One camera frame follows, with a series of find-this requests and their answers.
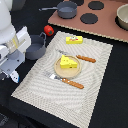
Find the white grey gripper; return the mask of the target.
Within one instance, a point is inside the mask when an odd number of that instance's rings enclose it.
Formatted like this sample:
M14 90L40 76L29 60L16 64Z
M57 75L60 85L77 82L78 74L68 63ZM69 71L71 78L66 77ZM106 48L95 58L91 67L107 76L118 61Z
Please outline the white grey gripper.
M0 72L10 75L25 61L26 49L31 45L31 38L24 26L8 42L0 44Z

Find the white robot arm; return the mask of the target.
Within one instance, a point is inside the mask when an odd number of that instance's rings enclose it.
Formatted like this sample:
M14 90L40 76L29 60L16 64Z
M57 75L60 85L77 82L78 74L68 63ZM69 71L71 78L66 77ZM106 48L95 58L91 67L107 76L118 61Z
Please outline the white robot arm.
M11 22L11 11L20 10L26 0L0 0L0 74L10 76L25 61L31 38L24 26L16 31Z

